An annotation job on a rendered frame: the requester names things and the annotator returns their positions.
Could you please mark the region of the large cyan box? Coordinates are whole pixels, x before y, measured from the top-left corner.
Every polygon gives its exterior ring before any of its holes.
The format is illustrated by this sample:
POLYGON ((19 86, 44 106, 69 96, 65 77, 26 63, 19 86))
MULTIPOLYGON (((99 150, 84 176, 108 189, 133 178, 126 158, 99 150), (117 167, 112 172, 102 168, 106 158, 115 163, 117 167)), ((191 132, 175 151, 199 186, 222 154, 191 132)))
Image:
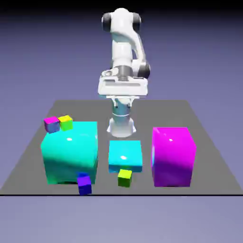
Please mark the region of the large cyan box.
POLYGON ((140 140, 111 140, 109 144, 109 172, 120 169, 142 172, 143 159, 140 140))

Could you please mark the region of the large turquoise box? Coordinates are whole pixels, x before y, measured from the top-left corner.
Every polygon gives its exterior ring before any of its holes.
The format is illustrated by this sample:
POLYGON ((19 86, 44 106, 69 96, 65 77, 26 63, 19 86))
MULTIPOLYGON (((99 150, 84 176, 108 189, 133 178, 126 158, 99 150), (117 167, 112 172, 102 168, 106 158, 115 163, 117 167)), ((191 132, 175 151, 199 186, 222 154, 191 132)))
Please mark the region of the large turquoise box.
POLYGON ((75 121, 68 131, 47 133, 41 152, 48 184, 74 183, 78 174, 96 180, 98 129, 96 121, 75 121))

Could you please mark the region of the large magenta box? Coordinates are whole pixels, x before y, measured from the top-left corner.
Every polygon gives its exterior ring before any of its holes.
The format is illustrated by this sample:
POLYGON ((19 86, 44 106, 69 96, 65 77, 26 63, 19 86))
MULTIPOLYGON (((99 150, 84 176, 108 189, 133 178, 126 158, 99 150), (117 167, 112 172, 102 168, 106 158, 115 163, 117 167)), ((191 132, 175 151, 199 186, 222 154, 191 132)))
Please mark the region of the large magenta box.
POLYGON ((189 187, 196 144, 187 127, 152 129, 151 170, 155 187, 189 187))

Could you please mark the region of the small lime cube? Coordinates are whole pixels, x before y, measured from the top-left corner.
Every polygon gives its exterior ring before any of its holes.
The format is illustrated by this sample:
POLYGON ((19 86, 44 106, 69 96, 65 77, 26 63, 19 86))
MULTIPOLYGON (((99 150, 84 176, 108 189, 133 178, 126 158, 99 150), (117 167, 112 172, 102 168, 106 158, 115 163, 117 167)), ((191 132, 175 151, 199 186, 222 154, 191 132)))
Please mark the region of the small lime cube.
POLYGON ((118 186, 130 187, 131 186, 132 171, 120 169, 118 173, 118 186))

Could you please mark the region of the small blue cube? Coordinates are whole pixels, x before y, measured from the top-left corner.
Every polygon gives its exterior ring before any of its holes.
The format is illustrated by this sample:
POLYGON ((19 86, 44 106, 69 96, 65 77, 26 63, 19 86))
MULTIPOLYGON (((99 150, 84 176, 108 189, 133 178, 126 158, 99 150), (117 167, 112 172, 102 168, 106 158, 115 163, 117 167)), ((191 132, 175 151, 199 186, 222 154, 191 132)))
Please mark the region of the small blue cube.
POLYGON ((92 183, 88 173, 78 173, 77 184, 79 195, 88 195, 92 193, 92 183))

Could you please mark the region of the small magenta cube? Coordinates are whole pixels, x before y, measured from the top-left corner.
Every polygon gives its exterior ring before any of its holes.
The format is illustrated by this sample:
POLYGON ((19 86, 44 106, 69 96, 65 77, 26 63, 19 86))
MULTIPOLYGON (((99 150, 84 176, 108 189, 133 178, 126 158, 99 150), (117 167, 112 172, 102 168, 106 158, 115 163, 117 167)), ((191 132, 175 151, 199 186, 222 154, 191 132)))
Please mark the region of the small magenta cube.
POLYGON ((55 116, 44 119, 45 130, 48 133, 54 133, 60 130, 59 119, 55 116))

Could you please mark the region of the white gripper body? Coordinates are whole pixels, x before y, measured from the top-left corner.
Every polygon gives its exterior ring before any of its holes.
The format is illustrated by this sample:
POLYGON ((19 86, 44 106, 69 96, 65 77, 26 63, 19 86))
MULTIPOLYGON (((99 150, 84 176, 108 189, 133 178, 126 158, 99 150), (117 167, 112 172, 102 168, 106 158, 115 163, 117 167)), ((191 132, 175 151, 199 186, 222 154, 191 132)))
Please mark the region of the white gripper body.
POLYGON ((101 96, 146 96, 148 80, 128 76, 128 81, 120 81, 118 76, 100 76, 98 94, 101 96))

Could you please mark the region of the small yellow cube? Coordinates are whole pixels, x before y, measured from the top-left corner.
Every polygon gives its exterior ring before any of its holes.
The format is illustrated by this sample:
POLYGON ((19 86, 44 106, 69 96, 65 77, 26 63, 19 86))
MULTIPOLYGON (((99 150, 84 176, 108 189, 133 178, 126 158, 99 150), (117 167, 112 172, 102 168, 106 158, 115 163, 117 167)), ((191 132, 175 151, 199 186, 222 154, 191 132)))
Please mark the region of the small yellow cube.
POLYGON ((73 128, 73 119, 69 115, 60 116, 58 120, 62 131, 68 131, 73 128))

